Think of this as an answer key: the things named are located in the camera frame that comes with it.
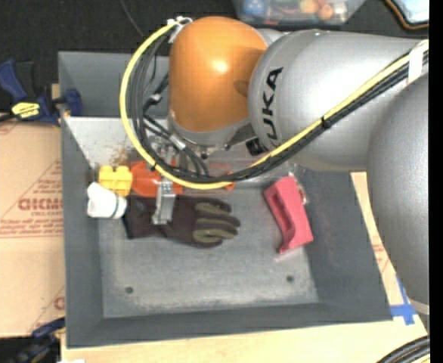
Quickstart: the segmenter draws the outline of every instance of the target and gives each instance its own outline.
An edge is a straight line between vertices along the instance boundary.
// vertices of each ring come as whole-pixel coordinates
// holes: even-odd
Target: clamp
[[[82,115],[80,94],[75,89],[66,90],[63,97],[56,99],[49,98],[46,92],[36,93],[32,84],[32,67],[31,62],[16,65],[15,59],[0,65],[0,86],[13,96],[11,113],[15,117],[21,121],[39,121],[59,126],[57,104],[67,104],[72,116]]]

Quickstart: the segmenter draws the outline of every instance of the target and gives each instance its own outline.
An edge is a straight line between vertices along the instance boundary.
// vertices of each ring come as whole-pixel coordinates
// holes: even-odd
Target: kuka logo
[[[277,130],[275,129],[275,124],[273,121],[274,111],[270,108],[275,98],[276,81],[280,73],[282,73],[283,67],[272,70],[268,76],[265,83],[267,84],[270,91],[263,93],[264,106],[262,108],[262,113],[264,114],[263,123],[265,124],[265,129],[267,130],[267,137],[271,140],[278,140]]]

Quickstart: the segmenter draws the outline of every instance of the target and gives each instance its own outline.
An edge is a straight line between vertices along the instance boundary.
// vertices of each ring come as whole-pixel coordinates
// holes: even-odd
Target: blue clamp
[[[41,361],[58,344],[54,335],[56,330],[65,327],[65,318],[53,320],[32,332],[33,343],[21,349],[8,363],[37,363]]]
[[[82,101],[77,90],[68,89],[63,97],[53,100],[45,92],[34,97],[23,87],[17,76],[15,64],[15,59],[9,59],[0,65],[0,86],[13,97],[11,112],[19,120],[39,121],[59,126],[60,114],[55,107],[59,103],[67,104],[71,116],[82,115]]]

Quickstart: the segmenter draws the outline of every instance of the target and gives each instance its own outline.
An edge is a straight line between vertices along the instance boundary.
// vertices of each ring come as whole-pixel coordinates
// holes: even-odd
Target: metal bracket
[[[172,220],[176,194],[173,191],[173,182],[163,178],[156,194],[156,211],[152,216],[155,225],[165,225]]]

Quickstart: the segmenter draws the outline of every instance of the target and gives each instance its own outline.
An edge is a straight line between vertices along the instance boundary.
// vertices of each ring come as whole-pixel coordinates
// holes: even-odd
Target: yellow cable
[[[121,89],[120,89],[120,93],[119,93],[119,111],[120,111],[122,124],[124,125],[124,129],[126,131],[127,136],[131,140],[131,143],[133,143],[134,147],[139,152],[139,154],[151,166],[155,166],[156,161],[154,158],[152,158],[149,155],[148,152],[146,152],[146,150],[143,148],[143,146],[139,142],[137,135],[132,130],[132,127],[131,127],[131,124],[129,122],[129,118],[128,118],[128,115],[126,112],[125,98],[126,98],[128,83],[129,83],[129,79],[132,74],[132,71],[136,66],[136,63],[141,58],[143,53],[147,50],[147,48],[151,44],[153,44],[153,42],[155,42],[159,37],[161,37],[162,35],[164,35],[168,31],[170,31],[170,29],[172,27],[179,25],[182,20],[183,20],[183,18],[177,19],[176,21],[173,20],[172,22],[168,23],[167,25],[165,25],[161,29],[158,29],[143,44],[141,44],[141,46],[138,48],[138,50],[133,54],[131,60],[128,63],[128,66],[125,69],[124,75],[122,77]],[[424,51],[429,49],[428,40],[423,41],[422,45],[423,45]],[[330,118],[331,116],[333,116],[334,114],[336,114],[340,110],[342,110],[344,107],[347,107],[351,102],[358,99],[363,93],[365,93],[369,89],[373,88],[378,82],[381,82],[383,79],[387,78],[392,73],[394,73],[396,70],[398,70],[400,67],[404,66],[409,60],[410,60],[410,56],[405,55],[405,56],[401,57],[400,59],[398,59],[396,62],[387,66],[387,68],[385,68],[384,70],[382,70],[381,72],[376,74],[373,78],[371,78],[367,82],[365,82],[356,91],[354,91],[351,95],[349,95],[344,101],[340,102],[335,107],[333,107],[331,110],[329,110],[327,113],[325,113],[320,119],[315,120],[311,125],[309,125],[307,128],[302,130],[300,133],[293,136],[289,140],[285,141],[283,144],[279,145],[277,148],[275,148],[274,150],[272,150],[271,152],[269,152],[268,154],[263,156],[261,159],[255,161],[250,167],[256,166],[260,163],[263,163],[266,160],[268,160],[269,158],[274,157],[274,156],[280,154],[281,152],[283,152],[284,150],[292,147],[299,140],[304,138],[308,133],[315,130],[323,122],[324,119]],[[195,189],[199,189],[199,190],[213,190],[216,188],[228,187],[233,184],[233,182],[231,182],[231,181],[224,181],[224,182],[223,181],[220,181],[220,182],[215,181],[213,183],[195,183],[192,181],[186,181],[186,180],[177,178],[176,176],[174,176],[171,173],[164,170],[164,168],[161,166],[157,166],[156,170],[159,171],[161,175],[168,178],[169,180],[171,180],[175,183],[178,183],[178,184],[180,184],[184,187],[187,187],[187,188],[195,188]]]
[[[429,49],[429,41],[424,40],[422,42],[423,50],[427,51]],[[408,61],[410,60],[410,55],[405,55],[398,59],[397,61],[393,62],[389,66],[387,66],[384,70],[377,73],[373,78],[369,79],[366,83],[364,83],[362,86],[360,86],[356,91],[354,91],[352,94],[350,94],[344,101],[337,104],[335,107],[333,107],[331,110],[329,110],[327,113],[325,113],[320,119],[314,121],[311,125],[309,125],[307,128],[305,128],[302,132],[298,133],[294,137],[290,138],[289,140],[285,141],[283,144],[279,145],[274,150],[271,150],[267,155],[262,157],[260,160],[255,161],[254,164],[251,166],[255,166],[257,164],[265,162],[269,157],[273,157],[284,150],[292,147],[297,141],[304,138],[308,133],[312,132],[314,129],[316,129],[322,122],[323,119],[329,119],[334,114],[338,113],[344,107],[347,107],[351,102],[358,99],[363,93],[367,92],[369,89],[374,87],[378,82],[381,82],[383,79],[390,76],[392,73],[394,73],[399,68],[403,67]]]
[[[139,142],[137,135],[132,130],[131,123],[129,122],[129,118],[126,112],[126,93],[129,83],[129,78],[131,77],[132,71],[134,70],[136,63],[141,58],[143,53],[147,50],[147,48],[153,44],[159,37],[163,36],[165,33],[170,31],[170,29],[176,25],[179,25],[181,22],[180,20],[172,21],[171,23],[168,23],[164,27],[158,29],[154,34],[152,34],[149,38],[146,39],[145,42],[141,44],[141,46],[136,50],[136,52],[132,55],[128,66],[125,69],[124,75],[122,76],[121,81],[121,88],[119,91],[119,112],[122,120],[122,124],[124,125],[124,129],[126,131],[127,136],[129,137],[129,140],[131,140],[131,143],[134,145],[136,150],[139,152],[139,154],[146,160],[147,163],[149,163],[151,166],[154,166],[156,164],[156,161],[154,158],[152,158],[148,152],[143,148],[141,143]],[[185,181],[182,179],[179,179],[172,175],[171,173],[167,172],[162,168],[161,166],[157,166],[156,170],[159,171],[161,175],[164,177],[172,180],[175,183],[178,183],[180,185],[183,185],[188,188],[197,188],[201,190],[210,190],[210,189],[216,189],[216,188],[223,188],[232,185],[232,182],[229,181],[218,181],[216,183],[193,183],[191,181]]]

